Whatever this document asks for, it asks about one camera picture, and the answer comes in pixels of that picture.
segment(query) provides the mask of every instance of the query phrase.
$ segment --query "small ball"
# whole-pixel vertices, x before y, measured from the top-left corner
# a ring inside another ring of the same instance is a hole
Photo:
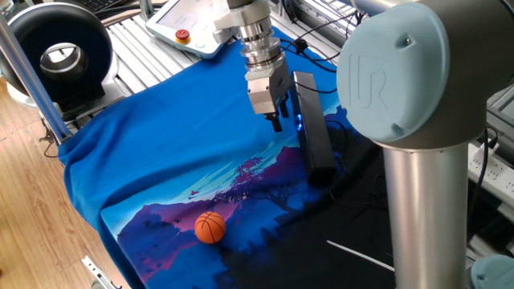
[[[203,213],[194,223],[194,233],[205,244],[219,242],[225,235],[225,220],[215,212]]]

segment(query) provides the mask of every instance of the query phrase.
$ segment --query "black cable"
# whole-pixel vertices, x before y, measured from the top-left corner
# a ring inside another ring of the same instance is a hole
[[[289,40],[289,39],[280,39],[280,41],[282,42],[286,42],[286,43],[289,43],[288,46],[286,47],[282,47],[284,50],[287,49],[288,51],[291,51],[289,50],[289,46],[293,45],[295,48],[296,48],[296,54],[297,55],[300,55],[301,57],[304,57],[305,59],[307,59],[308,61],[312,62],[312,64],[316,65],[317,67],[323,69],[324,71],[328,71],[328,72],[332,72],[332,73],[337,73],[336,70],[334,69],[330,69],[328,67],[324,67],[323,65],[319,64],[317,61],[314,60],[314,58],[312,58],[311,56],[307,55],[305,52],[303,51],[300,51],[300,49],[298,48],[298,46],[296,45],[296,43],[294,43],[293,41]]]
[[[490,149],[493,149],[495,147],[495,145],[498,143],[498,137],[500,137],[498,135],[498,131],[496,130],[496,128],[493,128],[492,126],[488,125],[486,127],[486,129],[491,129],[493,132],[495,132],[495,138],[493,138],[488,144],[489,144],[489,148]]]
[[[471,202],[469,205],[469,210],[467,211],[467,229],[468,231],[471,229],[471,225],[473,223],[473,215],[475,214],[476,205],[479,200],[480,190],[482,188],[483,178],[485,177],[485,172],[487,170],[487,161],[489,158],[489,137],[487,134],[487,128],[483,131],[484,143],[483,143],[483,163],[482,169],[480,170],[479,179],[476,182],[475,192],[471,196]],[[471,240],[471,234],[468,235],[468,241]]]
[[[286,48],[286,47],[280,47],[280,48],[282,48],[282,51],[289,51],[289,52],[291,52],[291,53],[294,53],[294,54],[298,55],[298,56],[299,56],[299,57],[301,57],[301,58],[305,58],[305,59],[307,59],[305,56],[303,56],[303,55],[299,55],[299,54],[298,54],[298,52],[293,51],[293,50],[291,50],[291,49],[289,49],[289,48]],[[337,52],[334,56],[331,56],[331,57],[328,57],[328,56],[326,55],[326,56],[327,56],[327,58],[326,58],[326,59],[312,59],[312,60],[317,61],[317,62],[330,61],[330,60],[332,60],[332,59],[335,59],[335,58],[336,58],[337,56],[339,56],[340,54],[341,54],[340,52]]]
[[[305,32],[305,33],[303,33],[302,35],[298,36],[298,38],[297,38],[297,39],[302,39],[305,35],[309,35],[309,34],[311,34],[312,32],[314,32],[314,31],[316,31],[316,30],[318,30],[318,29],[320,29],[320,28],[323,28],[323,27],[325,27],[325,26],[327,26],[327,25],[330,25],[330,24],[333,24],[333,23],[335,23],[335,22],[339,22],[339,21],[341,21],[341,20],[347,19],[348,17],[351,17],[351,16],[353,16],[353,15],[354,15],[354,14],[346,15],[346,16],[343,16],[343,17],[338,18],[338,19],[336,19],[336,20],[332,20],[332,21],[329,21],[329,22],[327,22],[327,23],[323,23],[323,24],[321,24],[321,25],[319,25],[319,26],[316,26],[316,27],[312,28],[311,30],[309,30],[309,31],[307,31],[307,32]]]
[[[309,55],[307,55],[305,52],[302,52],[301,53],[308,61],[312,62],[312,64],[316,65],[317,67],[323,69],[324,71],[328,71],[328,72],[332,72],[332,73],[337,73],[337,70],[335,69],[331,69],[331,68],[328,68],[328,67],[324,67],[323,65],[319,64],[318,62],[314,61],[313,58],[311,58]]]
[[[331,94],[331,93],[337,92],[337,88],[334,88],[330,92],[326,92],[326,91],[321,91],[321,90],[317,90],[317,89],[314,89],[314,88],[307,87],[307,86],[305,86],[305,85],[303,85],[301,83],[297,83],[297,82],[295,82],[295,83],[298,84],[298,86],[301,86],[302,88],[310,90],[311,92],[317,92],[317,93],[323,93],[323,94]]]

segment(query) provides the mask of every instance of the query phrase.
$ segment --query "silver metal tube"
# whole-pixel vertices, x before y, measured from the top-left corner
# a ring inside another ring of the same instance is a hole
[[[467,144],[384,158],[397,288],[465,288]]]
[[[139,0],[139,6],[141,7],[141,17],[148,22],[154,13],[152,0]]]
[[[13,67],[14,72],[19,77],[24,88],[32,97],[39,110],[50,125],[58,141],[61,142],[70,136],[63,119],[55,109],[50,96],[48,96],[45,87],[35,74],[35,70],[29,63],[29,59],[23,53],[18,40],[10,30],[9,25],[3,15],[0,15],[0,49],[6,56],[7,61]]]

